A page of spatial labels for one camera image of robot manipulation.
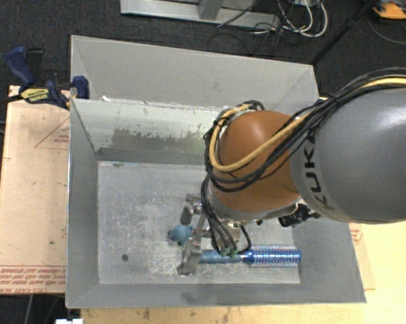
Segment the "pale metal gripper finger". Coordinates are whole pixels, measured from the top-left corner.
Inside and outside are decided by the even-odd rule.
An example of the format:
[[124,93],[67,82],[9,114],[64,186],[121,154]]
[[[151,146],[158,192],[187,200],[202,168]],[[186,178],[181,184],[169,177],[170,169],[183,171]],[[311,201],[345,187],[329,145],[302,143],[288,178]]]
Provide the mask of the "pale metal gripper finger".
[[201,242],[188,239],[182,254],[182,261],[177,267],[179,275],[193,275],[202,256]]
[[183,210],[181,213],[180,223],[183,226],[188,226],[194,215],[202,213],[202,200],[200,195],[187,194],[184,201]]

